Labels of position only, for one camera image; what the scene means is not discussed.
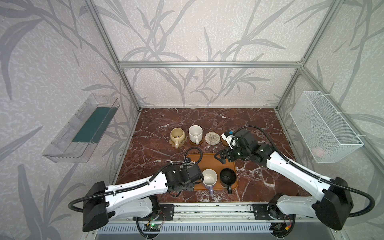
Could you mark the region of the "woven multicolour round coaster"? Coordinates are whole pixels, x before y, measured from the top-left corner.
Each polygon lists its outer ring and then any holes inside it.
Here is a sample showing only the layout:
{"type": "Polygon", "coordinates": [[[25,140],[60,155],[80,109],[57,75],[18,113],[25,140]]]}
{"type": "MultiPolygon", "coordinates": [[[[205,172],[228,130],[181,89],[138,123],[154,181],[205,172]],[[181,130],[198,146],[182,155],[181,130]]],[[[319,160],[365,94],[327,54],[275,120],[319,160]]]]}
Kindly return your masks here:
{"type": "Polygon", "coordinates": [[[205,135],[205,141],[207,144],[214,146],[221,142],[221,136],[215,132],[208,132],[205,135]]]}

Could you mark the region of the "white speckled mug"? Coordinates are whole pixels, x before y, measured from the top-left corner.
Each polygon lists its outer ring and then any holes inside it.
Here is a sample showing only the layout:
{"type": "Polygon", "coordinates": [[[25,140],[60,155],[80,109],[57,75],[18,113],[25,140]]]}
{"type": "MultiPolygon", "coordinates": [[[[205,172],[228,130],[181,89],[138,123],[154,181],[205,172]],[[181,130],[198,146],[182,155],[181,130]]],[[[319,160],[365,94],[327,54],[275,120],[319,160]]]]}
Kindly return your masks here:
{"type": "Polygon", "coordinates": [[[203,129],[198,125],[193,125],[189,128],[189,140],[195,144],[199,145],[203,139],[203,129]]]}

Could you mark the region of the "round wooden saucer coaster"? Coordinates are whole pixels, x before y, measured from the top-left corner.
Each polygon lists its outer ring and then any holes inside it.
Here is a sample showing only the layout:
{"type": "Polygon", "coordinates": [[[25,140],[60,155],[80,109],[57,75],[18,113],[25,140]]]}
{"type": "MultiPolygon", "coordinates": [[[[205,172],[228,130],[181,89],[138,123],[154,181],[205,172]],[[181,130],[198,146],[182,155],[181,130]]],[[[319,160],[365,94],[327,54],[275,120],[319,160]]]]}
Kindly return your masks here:
{"type": "Polygon", "coordinates": [[[230,135],[230,134],[224,133],[221,135],[222,144],[225,145],[226,147],[230,146],[231,139],[232,139],[232,135],[230,135]]]}

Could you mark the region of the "dark round wooden coaster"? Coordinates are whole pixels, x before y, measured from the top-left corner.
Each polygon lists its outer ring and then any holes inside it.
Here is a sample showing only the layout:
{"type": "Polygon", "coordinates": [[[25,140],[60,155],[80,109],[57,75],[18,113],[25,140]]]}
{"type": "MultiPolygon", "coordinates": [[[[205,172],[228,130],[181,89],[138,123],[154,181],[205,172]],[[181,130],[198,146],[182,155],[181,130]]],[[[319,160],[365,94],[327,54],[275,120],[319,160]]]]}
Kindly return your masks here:
{"type": "Polygon", "coordinates": [[[202,137],[202,139],[200,140],[200,142],[198,144],[196,144],[195,142],[191,141],[190,137],[187,137],[187,140],[188,142],[192,145],[192,146],[199,146],[201,144],[203,144],[203,142],[205,141],[205,138],[204,136],[202,137]]]}

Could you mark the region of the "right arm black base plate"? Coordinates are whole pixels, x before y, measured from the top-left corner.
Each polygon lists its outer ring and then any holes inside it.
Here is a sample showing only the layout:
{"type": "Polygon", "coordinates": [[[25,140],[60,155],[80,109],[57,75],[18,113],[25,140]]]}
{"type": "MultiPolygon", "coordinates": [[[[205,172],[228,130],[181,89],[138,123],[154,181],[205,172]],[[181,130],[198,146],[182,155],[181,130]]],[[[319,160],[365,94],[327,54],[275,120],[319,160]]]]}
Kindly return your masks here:
{"type": "Polygon", "coordinates": [[[250,211],[254,214],[256,220],[294,220],[295,215],[285,215],[281,212],[275,205],[270,205],[268,203],[262,204],[252,204],[250,206],[250,211]]]}

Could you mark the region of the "black mug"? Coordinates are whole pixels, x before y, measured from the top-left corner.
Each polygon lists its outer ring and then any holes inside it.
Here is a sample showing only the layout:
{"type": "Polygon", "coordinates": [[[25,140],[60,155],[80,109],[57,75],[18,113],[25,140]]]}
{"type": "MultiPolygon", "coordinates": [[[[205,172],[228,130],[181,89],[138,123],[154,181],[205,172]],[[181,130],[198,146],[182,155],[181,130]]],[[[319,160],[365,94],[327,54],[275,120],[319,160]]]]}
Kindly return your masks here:
{"type": "Polygon", "coordinates": [[[235,171],[228,168],[221,170],[220,183],[223,186],[223,188],[227,190],[228,194],[233,193],[233,185],[236,183],[236,181],[237,181],[237,176],[235,171]]]}

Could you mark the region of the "purple mug white inside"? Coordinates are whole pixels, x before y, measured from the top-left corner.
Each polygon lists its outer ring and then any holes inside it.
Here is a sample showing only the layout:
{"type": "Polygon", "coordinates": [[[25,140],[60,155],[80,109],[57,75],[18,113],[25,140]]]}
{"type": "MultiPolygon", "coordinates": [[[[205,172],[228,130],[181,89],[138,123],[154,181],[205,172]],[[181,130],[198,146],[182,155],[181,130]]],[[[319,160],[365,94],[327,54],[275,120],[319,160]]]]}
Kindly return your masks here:
{"type": "Polygon", "coordinates": [[[214,194],[214,186],[217,183],[218,175],[212,169],[206,169],[203,171],[203,185],[209,191],[210,195],[214,194]]]}

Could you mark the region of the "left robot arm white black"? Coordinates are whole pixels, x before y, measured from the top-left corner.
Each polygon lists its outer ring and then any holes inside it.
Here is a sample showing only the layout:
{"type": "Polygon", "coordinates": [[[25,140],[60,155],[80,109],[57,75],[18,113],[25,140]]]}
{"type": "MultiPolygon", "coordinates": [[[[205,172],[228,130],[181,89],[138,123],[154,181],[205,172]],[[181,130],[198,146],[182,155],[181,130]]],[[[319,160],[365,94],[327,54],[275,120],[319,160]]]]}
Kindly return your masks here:
{"type": "Polygon", "coordinates": [[[183,191],[192,192],[204,180],[197,164],[169,163],[152,176],[120,185],[95,183],[87,194],[68,204],[83,215],[83,232],[91,232],[111,220],[149,218],[160,213],[157,195],[183,191]]]}

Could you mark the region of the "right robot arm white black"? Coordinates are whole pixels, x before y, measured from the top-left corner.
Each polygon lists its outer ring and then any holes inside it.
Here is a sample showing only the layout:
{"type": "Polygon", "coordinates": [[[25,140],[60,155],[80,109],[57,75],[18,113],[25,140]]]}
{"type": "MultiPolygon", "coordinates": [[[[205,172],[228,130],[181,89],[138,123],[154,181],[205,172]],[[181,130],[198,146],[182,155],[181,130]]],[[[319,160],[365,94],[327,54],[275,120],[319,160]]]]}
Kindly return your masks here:
{"type": "Polygon", "coordinates": [[[265,136],[269,141],[267,144],[259,143],[247,127],[226,131],[221,139],[229,146],[216,153],[215,159],[222,164],[237,160],[257,162],[310,194],[310,197],[277,195],[270,201],[271,213],[316,218],[325,226],[340,231],[348,218],[365,215],[374,209],[376,202],[371,195],[350,188],[342,178],[331,179],[289,159],[268,134],[265,136]]]}

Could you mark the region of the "beige glazed mug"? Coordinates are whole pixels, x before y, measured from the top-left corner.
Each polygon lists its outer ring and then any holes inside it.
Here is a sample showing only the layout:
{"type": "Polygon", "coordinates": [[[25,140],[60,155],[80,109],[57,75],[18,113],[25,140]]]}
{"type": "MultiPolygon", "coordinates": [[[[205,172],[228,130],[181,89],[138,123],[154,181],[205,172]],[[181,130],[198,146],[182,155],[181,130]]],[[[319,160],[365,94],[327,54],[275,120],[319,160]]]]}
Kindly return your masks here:
{"type": "Polygon", "coordinates": [[[186,138],[186,134],[183,129],[175,128],[175,129],[172,129],[170,133],[170,139],[171,138],[186,138]]]}

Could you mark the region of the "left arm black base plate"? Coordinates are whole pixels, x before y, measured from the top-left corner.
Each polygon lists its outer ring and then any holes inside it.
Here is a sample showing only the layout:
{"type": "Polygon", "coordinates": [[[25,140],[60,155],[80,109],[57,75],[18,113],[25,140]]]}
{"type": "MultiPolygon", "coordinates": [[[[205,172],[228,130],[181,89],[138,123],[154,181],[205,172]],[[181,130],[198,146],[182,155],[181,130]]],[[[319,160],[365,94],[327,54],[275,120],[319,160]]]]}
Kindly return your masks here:
{"type": "Polygon", "coordinates": [[[160,204],[159,206],[152,207],[151,212],[144,218],[133,217],[133,220],[139,221],[172,221],[174,218],[175,205],[172,204],[160,204]]]}

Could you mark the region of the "flower-shaped cork coaster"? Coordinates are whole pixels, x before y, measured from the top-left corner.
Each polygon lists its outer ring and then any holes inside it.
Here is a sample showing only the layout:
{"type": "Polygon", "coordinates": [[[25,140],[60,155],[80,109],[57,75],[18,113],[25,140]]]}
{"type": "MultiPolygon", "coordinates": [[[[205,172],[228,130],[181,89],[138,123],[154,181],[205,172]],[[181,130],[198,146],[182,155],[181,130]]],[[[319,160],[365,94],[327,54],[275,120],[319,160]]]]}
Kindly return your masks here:
{"type": "Polygon", "coordinates": [[[171,138],[169,144],[175,149],[180,149],[185,145],[186,141],[187,138],[171,138]]]}

